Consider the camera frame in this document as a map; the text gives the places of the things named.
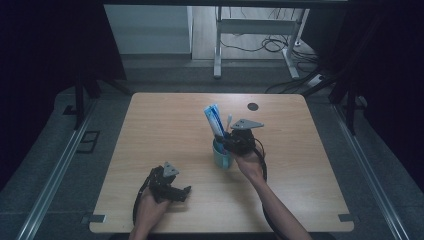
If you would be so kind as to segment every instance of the pen holder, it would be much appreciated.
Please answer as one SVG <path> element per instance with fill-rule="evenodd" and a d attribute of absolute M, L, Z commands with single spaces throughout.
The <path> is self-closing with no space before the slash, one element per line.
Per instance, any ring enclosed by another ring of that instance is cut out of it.
<path fill-rule="evenodd" d="M 220 146 L 215 139 L 213 140 L 212 145 L 215 164 L 222 169 L 228 169 L 231 167 L 234 159 L 231 157 L 230 152 L 224 150 L 222 145 Z"/>

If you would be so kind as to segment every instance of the person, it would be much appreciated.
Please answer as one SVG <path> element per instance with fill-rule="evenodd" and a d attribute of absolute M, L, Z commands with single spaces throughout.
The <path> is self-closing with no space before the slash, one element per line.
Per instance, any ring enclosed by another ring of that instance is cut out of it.
<path fill-rule="evenodd" d="M 290 210 L 275 195 L 262 175 L 262 167 L 258 156 L 252 151 L 245 156 L 232 154 L 240 171 L 255 188 L 268 217 L 278 231 L 287 239 L 310 240 L 312 237 L 300 224 Z M 137 218 L 129 240 L 146 240 L 150 230 L 160 221 L 166 212 L 169 200 L 156 203 L 152 193 L 147 188 L 141 196 Z"/>

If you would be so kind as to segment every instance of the person's right arm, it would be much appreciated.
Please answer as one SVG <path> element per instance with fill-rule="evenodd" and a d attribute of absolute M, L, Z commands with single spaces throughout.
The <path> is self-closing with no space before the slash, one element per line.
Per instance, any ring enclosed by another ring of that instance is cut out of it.
<path fill-rule="evenodd" d="M 280 201 L 263 179 L 258 156 L 252 152 L 246 156 L 233 155 L 241 172 L 252 183 L 262 205 L 276 228 L 288 239 L 312 239 L 290 210 Z"/>

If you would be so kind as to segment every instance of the person's left hand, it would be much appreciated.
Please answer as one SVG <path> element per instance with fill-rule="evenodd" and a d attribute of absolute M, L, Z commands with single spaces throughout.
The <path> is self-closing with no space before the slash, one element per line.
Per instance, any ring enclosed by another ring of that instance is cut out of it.
<path fill-rule="evenodd" d="M 146 188 L 141 195 L 136 222 L 129 239 L 145 239 L 150 230 L 162 219 L 170 203 L 171 201 L 167 199 L 157 203 L 150 189 Z"/>

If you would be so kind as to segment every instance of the blue and white package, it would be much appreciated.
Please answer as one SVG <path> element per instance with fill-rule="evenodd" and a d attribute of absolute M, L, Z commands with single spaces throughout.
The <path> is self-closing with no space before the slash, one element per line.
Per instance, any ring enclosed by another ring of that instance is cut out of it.
<path fill-rule="evenodd" d="M 205 107 L 205 109 L 203 109 L 203 111 L 205 112 L 206 118 L 209 121 L 209 125 L 211 126 L 213 136 L 215 137 L 216 135 L 218 135 L 223 137 L 224 127 L 222 126 L 221 118 L 219 117 L 218 104 L 215 103 L 210 106 L 207 106 Z M 222 146 L 222 144 L 219 144 L 218 150 L 221 153 L 224 152 L 224 147 Z"/>

